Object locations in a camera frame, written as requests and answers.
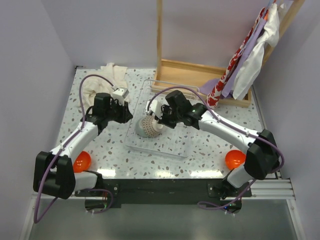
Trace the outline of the brown patterned bowl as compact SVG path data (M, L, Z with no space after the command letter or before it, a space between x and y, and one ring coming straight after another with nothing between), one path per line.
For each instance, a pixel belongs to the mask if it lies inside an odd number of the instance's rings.
M147 115L140 121L142 131L147 138L155 138L163 131L163 125L158 124L153 116Z

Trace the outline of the orange bowl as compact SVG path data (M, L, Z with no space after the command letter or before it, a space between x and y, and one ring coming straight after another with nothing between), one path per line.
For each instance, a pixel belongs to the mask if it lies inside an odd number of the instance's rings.
M229 170L233 170L244 164L245 160L246 155L240 150L230 150L224 158L225 165Z
M87 171L92 163L90 154L86 151L82 151L73 163L73 171L75 173L81 173Z

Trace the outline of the white wire dish rack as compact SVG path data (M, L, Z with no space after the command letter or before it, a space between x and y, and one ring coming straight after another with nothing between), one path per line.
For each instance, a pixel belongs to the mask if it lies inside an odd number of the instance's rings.
M167 83L165 87L160 86L160 90L154 90L155 80L147 79L143 82L142 87L137 96L136 104L132 107L133 119L129 122L129 128L125 137L125 145L133 150L139 152L146 152L149 154L157 154L172 158L187 158L190 155L191 147L193 145L193 135L195 129L184 125L182 122L178 123L174 129L163 125L162 133L157 137L141 137L135 131L136 122L146 115L145 108L147 102L155 97L154 100L159 101L162 105L167 105L165 99L166 95L172 92L167 90L161 94L158 92L173 87L173 83Z

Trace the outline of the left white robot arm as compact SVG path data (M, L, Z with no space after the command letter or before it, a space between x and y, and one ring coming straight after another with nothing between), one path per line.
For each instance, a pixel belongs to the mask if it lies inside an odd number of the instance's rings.
M120 87L111 94L97 93L91 113L84 118L60 145L41 151L35 159L33 190L61 199L68 199L73 192L86 190L99 196L104 190L101 174L84 170L76 173L73 164L80 153L108 126L109 122L125 124L133 115L125 100L128 89Z

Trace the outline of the pale green bowl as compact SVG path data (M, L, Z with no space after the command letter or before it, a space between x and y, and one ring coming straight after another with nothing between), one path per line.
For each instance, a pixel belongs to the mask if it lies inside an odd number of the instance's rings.
M140 118L140 119L136 122L134 129L135 129L135 132L136 132L137 135L139 135L139 136L142 137L142 138L147 138L148 135L145 133L144 127L143 127L143 125L142 125L142 121L143 121L144 119L145 119L144 117Z

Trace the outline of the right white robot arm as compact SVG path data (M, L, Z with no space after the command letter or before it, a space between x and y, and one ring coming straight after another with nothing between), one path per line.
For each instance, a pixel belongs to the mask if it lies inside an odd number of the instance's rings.
M178 123L213 134L234 145L245 154L244 163L231 170L216 187L233 197L251 180L264 180L283 163L274 135L267 129L260 132L242 127L216 114L204 101L196 104L182 93L181 87L170 87L166 104L155 97L146 105L146 113L154 115L158 124L174 129Z

